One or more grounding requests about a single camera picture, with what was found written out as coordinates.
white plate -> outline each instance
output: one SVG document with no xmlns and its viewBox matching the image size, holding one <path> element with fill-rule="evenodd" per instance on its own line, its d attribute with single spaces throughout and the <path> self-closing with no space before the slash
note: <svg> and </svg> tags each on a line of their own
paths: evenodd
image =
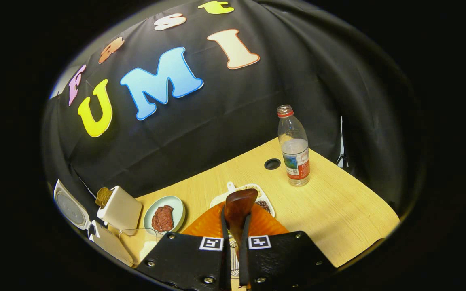
<svg viewBox="0 0 466 291">
<path fill-rule="evenodd" d="M 155 236 L 156 232 L 154 232 L 152 227 L 152 217 L 156 212 L 158 207 L 163 207 L 165 205 L 171 206 L 174 210 L 172 210 L 172 220 L 174 221 L 174 228 L 172 228 L 171 232 L 177 232 L 177 230 L 183 225 L 184 218 L 186 217 L 186 209 L 184 208 L 184 204 L 181 199 L 175 196 L 165 196 L 158 199 L 145 213 L 145 218 L 143 220 L 143 225 L 147 229 L 146 231 Z"/>
<path fill-rule="evenodd" d="M 228 187 L 228 192 L 215 197 L 210 203 L 210 208 L 212 208 L 213 206 L 215 206 L 215 205 L 217 205 L 217 204 L 219 204 L 221 202 L 226 201 L 226 197 L 228 197 L 228 195 L 233 193 L 233 192 L 236 192 L 236 191 L 239 191 L 239 190 L 244 190 L 244 189 L 247 189 L 247 188 L 255 188 L 258 191 L 258 198 L 255 200 L 255 202 L 265 201 L 265 203 L 267 203 L 267 206 L 269 206 L 269 209 L 271 210 L 272 217 L 276 216 L 276 213 L 274 212 L 274 208 L 272 208 L 272 204 L 269 201 L 269 198 L 265 194 L 264 190 L 262 190 L 262 188 L 260 186 L 258 186 L 257 184 L 246 184 L 244 186 L 240 186 L 238 188 L 235 188 L 235 185 L 233 185 L 233 182 L 228 182 L 226 184 L 226 186 Z"/>
</svg>

